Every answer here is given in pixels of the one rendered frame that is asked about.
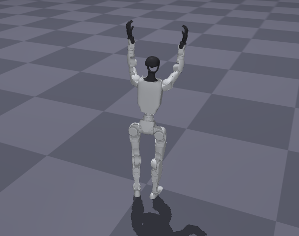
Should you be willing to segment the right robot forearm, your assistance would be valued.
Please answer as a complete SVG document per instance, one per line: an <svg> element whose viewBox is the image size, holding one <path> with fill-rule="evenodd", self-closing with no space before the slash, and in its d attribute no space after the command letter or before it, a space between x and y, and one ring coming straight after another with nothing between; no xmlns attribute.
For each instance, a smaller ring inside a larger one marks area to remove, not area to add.
<svg viewBox="0 0 299 236"><path fill-rule="evenodd" d="M180 44L179 44L180 45ZM177 59L176 62L179 64L178 65L178 71L182 71L184 67L184 57L185 57L185 45L183 46L183 49L179 49L178 45L178 54L177 54Z"/></svg>

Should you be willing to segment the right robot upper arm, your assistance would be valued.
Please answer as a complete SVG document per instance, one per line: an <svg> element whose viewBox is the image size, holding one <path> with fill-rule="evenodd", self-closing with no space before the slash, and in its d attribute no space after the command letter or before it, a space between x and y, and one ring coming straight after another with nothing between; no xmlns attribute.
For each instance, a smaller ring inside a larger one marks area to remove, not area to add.
<svg viewBox="0 0 299 236"><path fill-rule="evenodd" d="M181 74L180 71L178 71L178 65L179 64L175 64L173 66L173 73L170 74L170 76L167 79L164 79L162 82L162 89L163 91L167 91L173 88L173 85L175 83L175 81L178 79L179 75Z"/></svg>

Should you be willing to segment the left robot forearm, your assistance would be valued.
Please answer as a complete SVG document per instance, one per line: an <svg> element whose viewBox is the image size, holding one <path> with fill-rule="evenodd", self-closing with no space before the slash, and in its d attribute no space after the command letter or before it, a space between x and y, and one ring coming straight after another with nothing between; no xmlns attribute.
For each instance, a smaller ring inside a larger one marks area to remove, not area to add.
<svg viewBox="0 0 299 236"><path fill-rule="evenodd" d="M128 54L127 54L128 65L130 65L131 59L134 58L134 57L135 57L135 43L132 44L130 39L128 39Z"/></svg>

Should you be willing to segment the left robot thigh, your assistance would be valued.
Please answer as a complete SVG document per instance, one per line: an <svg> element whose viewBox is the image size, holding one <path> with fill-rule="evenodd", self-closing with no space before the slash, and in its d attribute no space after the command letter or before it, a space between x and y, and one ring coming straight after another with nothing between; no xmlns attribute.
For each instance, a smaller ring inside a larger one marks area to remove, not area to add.
<svg viewBox="0 0 299 236"><path fill-rule="evenodd" d="M134 163L135 166L141 164L141 156L139 154L139 145L140 145L140 137L141 133L138 131L139 123L132 123L129 127L129 134L130 134L130 142L132 147L132 156L134 156Z"/></svg>

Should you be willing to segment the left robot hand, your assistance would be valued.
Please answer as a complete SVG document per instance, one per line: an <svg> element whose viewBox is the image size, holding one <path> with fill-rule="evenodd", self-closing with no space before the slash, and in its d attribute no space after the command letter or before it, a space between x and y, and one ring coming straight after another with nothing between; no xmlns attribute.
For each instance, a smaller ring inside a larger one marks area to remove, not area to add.
<svg viewBox="0 0 299 236"><path fill-rule="evenodd" d="M128 35L128 38L127 39L130 39L131 43L134 44L135 43L135 40L134 40L134 37L132 36L132 30L134 28L134 26L131 27L131 23L133 21L130 20L127 24L126 24L126 29L127 29L127 35Z"/></svg>

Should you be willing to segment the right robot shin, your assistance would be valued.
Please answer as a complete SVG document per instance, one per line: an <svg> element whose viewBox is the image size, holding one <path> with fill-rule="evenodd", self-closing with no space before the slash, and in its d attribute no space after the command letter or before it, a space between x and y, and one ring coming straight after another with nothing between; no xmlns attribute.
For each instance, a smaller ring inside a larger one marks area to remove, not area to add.
<svg viewBox="0 0 299 236"><path fill-rule="evenodd" d="M155 191L155 194L158 191L159 181L160 181L161 175L162 175L162 169L163 169L162 161L158 161L157 169L152 168L152 170L151 170L151 177L152 177L152 183L153 183L152 192Z"/></svg>

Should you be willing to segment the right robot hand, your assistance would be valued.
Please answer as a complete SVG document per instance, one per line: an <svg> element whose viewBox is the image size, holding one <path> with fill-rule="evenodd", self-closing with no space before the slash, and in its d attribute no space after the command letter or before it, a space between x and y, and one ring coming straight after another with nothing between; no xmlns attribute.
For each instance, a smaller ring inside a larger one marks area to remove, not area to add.
<svg viewBox="0 0 299 236"><path fill-rule="evenodd" d="M182 31L183 38L182 41L180 42L179 49L183 49L183 46L186 45L186 40L188 37L188 28L185 25L183 25L182 27L184 28L185 32Z"/></svg>

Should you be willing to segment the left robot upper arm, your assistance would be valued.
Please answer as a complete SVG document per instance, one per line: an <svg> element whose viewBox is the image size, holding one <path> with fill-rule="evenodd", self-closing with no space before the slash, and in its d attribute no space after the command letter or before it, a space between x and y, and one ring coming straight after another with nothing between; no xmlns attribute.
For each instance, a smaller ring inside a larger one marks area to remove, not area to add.
<svg viewBox="0 0 299 236"><path fill-rule="evenodd" d="M137 70L135 68L136 65L137 65L137 60L131 59L131 63L129 65L129 74L130 74L130 78L131 78L131 84L137 88L137 84L140 79L140 76L137 74Z"/></svg>

